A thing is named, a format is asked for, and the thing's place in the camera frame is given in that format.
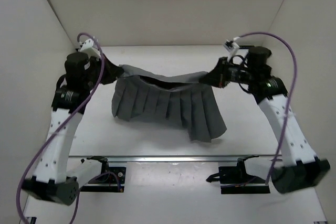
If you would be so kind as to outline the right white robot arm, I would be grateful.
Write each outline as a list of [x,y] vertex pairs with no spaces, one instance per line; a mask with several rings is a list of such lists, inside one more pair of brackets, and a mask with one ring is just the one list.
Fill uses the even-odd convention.
[[240,64],[233,57],[221,57],[200,83],[224,88],[229,83],[245,84],[266,116],[278,142],[273,159],[248,156],[237,161],[236,178],[249,183],[253,177],[271,182],[281,194],[317,186],[330,170],[327,159],[320,159],[305,138],[290,107],[291,94],[283,81],[271,74],[267,60],[271,51],[251,47]]

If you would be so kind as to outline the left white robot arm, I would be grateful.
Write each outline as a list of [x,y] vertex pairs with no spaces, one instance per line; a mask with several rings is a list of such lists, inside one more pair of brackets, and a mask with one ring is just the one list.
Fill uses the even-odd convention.
[[32,177],[24,179],[20,188],[36,199],[70,206],[85,184],[109,177],[108,160],[103,156],[82,159],[72,170],[67,164],[75,132],[95,88],[115,82],[124,71],[106,57],[89,57],[83,52],[67,56],[65,71],[56,84],[48,139],[37,155]]

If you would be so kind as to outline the grey pleated skirt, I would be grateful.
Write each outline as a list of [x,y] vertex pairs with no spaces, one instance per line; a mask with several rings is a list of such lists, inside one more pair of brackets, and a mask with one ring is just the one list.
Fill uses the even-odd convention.
[[167,121],[186,129],[192,141],[211,142],[226,132],[212,87],[199,82],[205,71],[167,77],[130,65],[121,68],[111,101],[114,117]]

